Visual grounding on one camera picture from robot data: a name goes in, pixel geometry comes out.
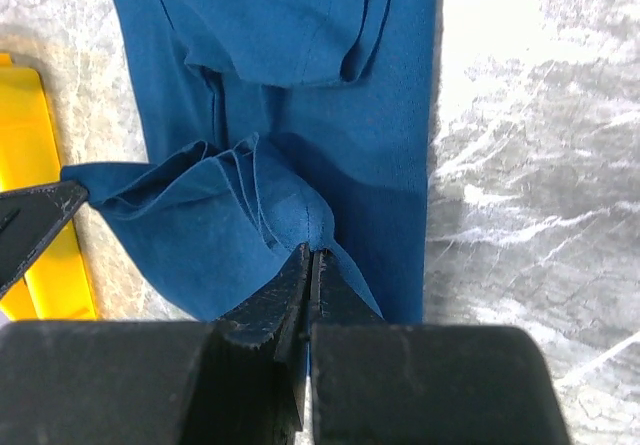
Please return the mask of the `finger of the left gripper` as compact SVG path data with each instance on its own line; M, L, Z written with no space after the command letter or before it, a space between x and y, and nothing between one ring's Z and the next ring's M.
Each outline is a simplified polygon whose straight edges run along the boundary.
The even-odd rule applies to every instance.
M75 181L1 193L1 297L43 254L88 199Z

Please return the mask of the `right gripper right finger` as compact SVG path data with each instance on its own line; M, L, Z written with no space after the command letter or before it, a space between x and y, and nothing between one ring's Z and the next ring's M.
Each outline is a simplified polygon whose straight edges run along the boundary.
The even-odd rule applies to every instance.
M313 438L318 444L567 444L546 361L512 326L395 325L313 256Z

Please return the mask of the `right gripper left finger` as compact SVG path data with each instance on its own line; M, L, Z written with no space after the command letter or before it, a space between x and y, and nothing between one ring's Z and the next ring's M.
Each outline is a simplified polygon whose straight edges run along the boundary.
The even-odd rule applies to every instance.
M22 321L1 332L5 444L291 444L310 252L212 322Z

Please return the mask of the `blue t-shirt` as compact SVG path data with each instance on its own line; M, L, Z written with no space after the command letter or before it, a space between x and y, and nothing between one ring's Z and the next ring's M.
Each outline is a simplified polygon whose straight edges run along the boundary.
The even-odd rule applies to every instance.
M305 244L393 323L423 315L436 0L113 0L148 159L61 176L199 320Z

